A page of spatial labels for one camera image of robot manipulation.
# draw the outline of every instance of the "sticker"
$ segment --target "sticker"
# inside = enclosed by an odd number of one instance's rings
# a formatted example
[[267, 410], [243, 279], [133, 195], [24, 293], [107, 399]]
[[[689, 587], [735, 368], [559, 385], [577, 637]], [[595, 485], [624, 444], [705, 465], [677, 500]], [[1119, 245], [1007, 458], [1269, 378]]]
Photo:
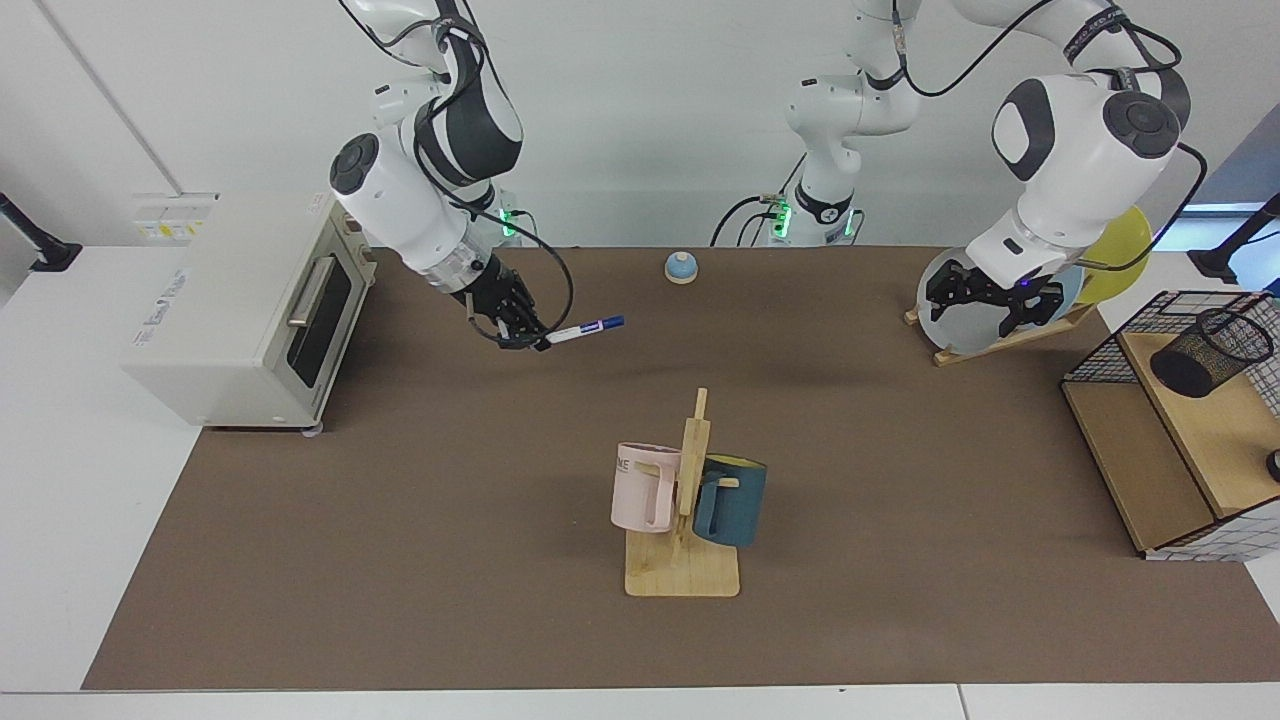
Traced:
[[151, 314], [147, 315], [146, 320], [142, 320], [142, 328], [138, 331], [138, 334], [133, 336], [133, 347], [146, 347], [155, 340], [156, 331], [160, 329], [164, 319], [169, 316], [169, 310], [173, 309], [174, 300], [187, 287], [189, 279], [191, 268], [182, 268], [173, 274], [164, 292], [160, 293], [155, 305], [151, 306]]

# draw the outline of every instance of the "wire basket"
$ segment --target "wire basket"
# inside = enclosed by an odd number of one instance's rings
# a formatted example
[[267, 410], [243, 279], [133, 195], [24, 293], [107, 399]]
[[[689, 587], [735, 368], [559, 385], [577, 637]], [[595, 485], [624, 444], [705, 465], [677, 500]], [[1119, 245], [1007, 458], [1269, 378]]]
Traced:
[[1151, 357], [1151, 370], [1169, 389], [1206, 397], [1275, 354], [1267, 331], [1234, 310], [1206, 310], [1176, 340]]

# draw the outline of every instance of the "dark teal mug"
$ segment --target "dark teal mug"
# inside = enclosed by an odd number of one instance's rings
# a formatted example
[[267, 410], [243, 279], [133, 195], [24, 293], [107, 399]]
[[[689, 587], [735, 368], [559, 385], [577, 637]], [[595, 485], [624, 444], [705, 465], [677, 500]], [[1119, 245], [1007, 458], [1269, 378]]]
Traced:
[[732, 547], [755, 542], [767, 468], [731, 455], [708, 455], [694, 512], [698, 537]]

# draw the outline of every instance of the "oven window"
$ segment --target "oven window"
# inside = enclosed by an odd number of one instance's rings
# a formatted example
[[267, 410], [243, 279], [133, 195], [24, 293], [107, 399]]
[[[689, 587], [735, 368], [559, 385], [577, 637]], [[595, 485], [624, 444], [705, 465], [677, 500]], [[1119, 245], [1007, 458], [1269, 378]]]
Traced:
[[316, 387], [320, 366], [329, 355], [329, 346], [333, 343], [334, 333], [338, 332], [348, 297], [351, 297], [351, 277], [347, 275], [342, 263], [335, 263], [311, 325], [298, 329], [293, 336], [293, 345], [289, 346], [289, 366], [308, 388]]

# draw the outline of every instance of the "mug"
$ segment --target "mug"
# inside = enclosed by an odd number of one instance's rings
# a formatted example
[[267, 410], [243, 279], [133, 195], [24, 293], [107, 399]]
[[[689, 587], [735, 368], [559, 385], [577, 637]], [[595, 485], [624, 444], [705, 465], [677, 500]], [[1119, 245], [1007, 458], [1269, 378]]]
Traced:
[[618, 445], [613, 474], [613, 524], [637, 533], [666, 533], [676, 518], [680, 451], [660, 445]]
[[732, 547], [755, 542], [767, 468], [731, 455], [708, 455], [694, 514], [698, 537]]

